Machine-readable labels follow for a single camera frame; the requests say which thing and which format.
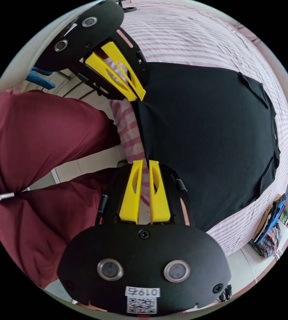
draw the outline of screw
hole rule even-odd
[[[138,235],[142,240],[146,240],[150,237],[150,233],[147,230],[141,230]]]
[[[223,289],[223,285],[221,283],[217,284],[214,288],[213,288],[213,293],[219,293],[222,291]]]

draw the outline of blue chair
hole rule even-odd
[[[42,74],[43,76],[50,76],[52,74],[52,72],[50,72],[50,71],[45,71],[45,70],[41,70],[41,69],[33,67],[32,71],[26,77],[26,81],[35,83],[41,87],[44,87],[47,90],[51,90],[56,87],[56,85],[54,83],[45,80],[44,78],[40,77],[39,75],[37,75],[33,71],[38,72],[39,74]]]

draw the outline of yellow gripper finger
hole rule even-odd
[[[94,69],[97,73],[109,81],[116,89],[118,89],[129,101],[136,101],[138,98],[143,100],[146,91],[135,75],[129,63],[123,54],[117,48],[114,42],[110,41],[103,45],[101,49],[107,56],[118,66],[127,82],[124,81],[103,59],[94,52],[85,60],[85,64]],[[129,71],[131,79],[119,65],[122,63]]]
[[[171,219],[165,187],[158,161],[149,161],[151,224]]]
[[[133,162],[119,217],[121,221],[138,224],[141,200],[143,160]]]

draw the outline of label sticker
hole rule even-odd
[[[76,24],[76,23],[73,23],[73,24],[71,25],[71,27],[69,28],[69,30],[64,34],[63,37],[65,37],[69,32],[71,32],[76,26],[77,26],[77,24]]]
[[[127,297],[127,313],[156,314],[157,298],[131,298]]]
[[[125,295],[131,298],[159,298],[160,288],[126,287]]]

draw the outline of folded clothes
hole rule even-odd
[[[264,258],[274,255],[277,259],[280,258],[282,252],[278,246],[282,239],[281,229],[278,223],[266,234],[261,241],[255,243],[253,240],[249,241],[252,248]]]
[[[278,218],[285,208],[286,195],[281,196],[277,201],[273,202],[273,208],[267,217],[262,232],[255,238],[255,244],[260,243],[269,231],[277,224]]]
[[[275,197],[274,201],[277,201],[280,197],[281,197],[281,195],[278,194]],[[267,225],[266,221],[267,221],[268,216],[271,213],[272,209],[273,209],[273,204],[269,205],[268,208],[265,210],[265,213],[264,213],[264,215],[262,217],[262,220],[261,220],[260,224],[258,225],[258,227],[256,229],[256,232],[254,233],[253,240],[255,240],[257,238],[257,236],[260,235],[261,232],[263,231],[263,229],[266,227],[266,225]]]

